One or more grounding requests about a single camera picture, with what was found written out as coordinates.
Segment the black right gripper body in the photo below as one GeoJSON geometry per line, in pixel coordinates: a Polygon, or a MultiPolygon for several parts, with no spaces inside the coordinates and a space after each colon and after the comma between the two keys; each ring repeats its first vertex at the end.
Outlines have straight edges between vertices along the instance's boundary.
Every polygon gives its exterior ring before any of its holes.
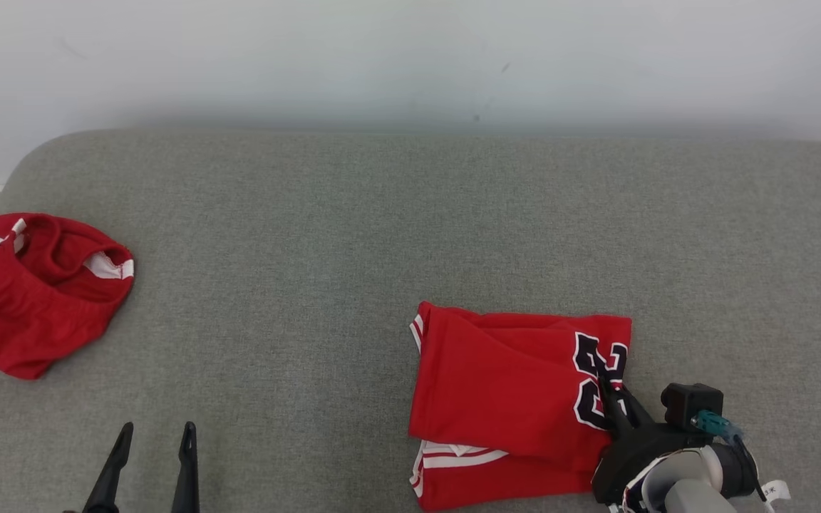
{"type": "Polygon", "coordinates": [[[649,423],[622,434],[606,449],[591,480],[597,503],[620,504],[628,483],[655,459],[688,448],[709,445],[713,436],[668,423],[649,423]]]}

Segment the red basketball jersey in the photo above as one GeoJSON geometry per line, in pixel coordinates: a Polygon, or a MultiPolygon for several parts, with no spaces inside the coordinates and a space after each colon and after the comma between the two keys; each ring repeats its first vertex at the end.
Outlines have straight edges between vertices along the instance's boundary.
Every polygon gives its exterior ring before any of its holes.
{"type": "Polygon", "coordinates": [[[408,434],[424,511],[591,490],[611,444],[600,381],[623,384],[633,323],[421,302],[408,434]]]}

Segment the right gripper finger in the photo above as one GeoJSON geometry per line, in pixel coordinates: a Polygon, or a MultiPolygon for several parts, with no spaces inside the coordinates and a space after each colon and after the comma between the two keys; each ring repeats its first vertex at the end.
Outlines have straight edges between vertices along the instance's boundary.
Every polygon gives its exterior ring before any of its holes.
{"type": "Polygon", "coordinates": [[[628,388],[620,388],[620,430],[655,425],[655,420],[628,388]]]}
{"type": "Polygon", "coordinates": [[[599,371],[597,385],[604,416],[609,423],[607,430],[613,440],[618,440],[633,428],[629,417],[629,391],[621,383],[614,383],[606,370],[599,371]]]}

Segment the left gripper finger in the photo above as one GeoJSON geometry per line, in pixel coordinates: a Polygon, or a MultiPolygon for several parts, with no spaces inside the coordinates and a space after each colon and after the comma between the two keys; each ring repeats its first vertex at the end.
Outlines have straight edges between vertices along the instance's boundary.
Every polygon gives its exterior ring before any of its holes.
{"type": "Polygon", "coordinates": [[[183,429],[178,452],[179,474],[170,513],[201,513],[197,461],[197,428],[188,421],[183,429]]]}
{"type": "Polygon", "coordinates": [[[128,463],[133,433],[133,422],[124,423],[88,496],[83,513],[120,513],[116,504],[118,481],[128,463]]]}

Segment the red shorts with white stripes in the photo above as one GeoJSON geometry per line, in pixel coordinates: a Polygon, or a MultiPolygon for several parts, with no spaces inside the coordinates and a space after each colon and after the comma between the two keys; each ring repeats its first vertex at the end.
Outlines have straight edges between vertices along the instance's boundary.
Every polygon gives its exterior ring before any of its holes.
{"type": "Polygon", "coordinates": [[[39,379],[97,341],[133,289],[127,247],[79,221],[0,214],[0,371],[39,379]]]}

